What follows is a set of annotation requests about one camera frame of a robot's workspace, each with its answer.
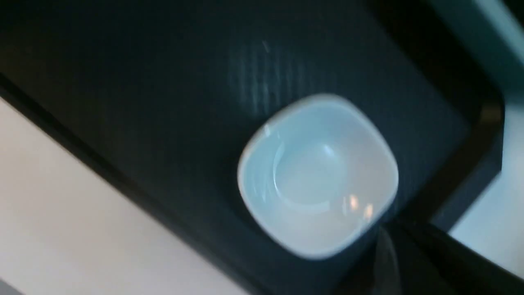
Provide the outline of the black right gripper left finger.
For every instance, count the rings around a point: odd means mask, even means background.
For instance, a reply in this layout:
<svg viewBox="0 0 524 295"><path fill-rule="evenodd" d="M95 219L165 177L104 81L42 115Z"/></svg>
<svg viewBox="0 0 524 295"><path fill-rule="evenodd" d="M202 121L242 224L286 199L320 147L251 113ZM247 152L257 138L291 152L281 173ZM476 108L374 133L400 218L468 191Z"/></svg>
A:
<svg viewBox="0 0 524 295"><path fill-rule="evenodd" d="M339 288L341 295L449 295L430 255L399 223L378 231L377 242L363 267Z"/></svg>

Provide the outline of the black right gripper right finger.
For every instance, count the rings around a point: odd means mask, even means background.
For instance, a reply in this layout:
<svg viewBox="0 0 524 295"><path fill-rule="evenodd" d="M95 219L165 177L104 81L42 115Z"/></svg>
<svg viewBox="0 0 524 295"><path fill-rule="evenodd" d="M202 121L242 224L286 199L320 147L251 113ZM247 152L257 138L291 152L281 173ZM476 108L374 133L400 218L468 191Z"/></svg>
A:
<svg viewBox="0 0 524 295"><path fill-rule="evenodd" d="M427 223L413 225L413 238L438 274L459 295L522 295L523 279L492 263Z"/></svg>

